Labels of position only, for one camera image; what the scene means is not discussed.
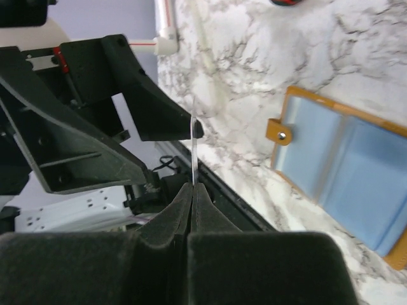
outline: black foam pad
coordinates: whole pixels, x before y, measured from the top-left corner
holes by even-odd
[[[131,267],[136,293],[129,304],[172,304],[179,297],[192,192],[192,184],[185,183],[172,203],[137,231],[141,259]]]
[[[188,283],[194,305],[357,305],[339,248],[317,233],[192,233]]]
[[[240,232],[212,203],[203,183],[193,189],[191,232]]]
[[[128,304],[137,233],[4,234],[0,304]]]

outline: white marble surface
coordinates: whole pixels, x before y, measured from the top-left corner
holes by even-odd
[[[407,1],[176,0],[179,53],[159,84],[206,136],[198,154],[281,231],[323,231],[340,246],[361,304],[407,304],[407,271],[392,270],[270,170],[268,118],[288,85],[407,125]]]

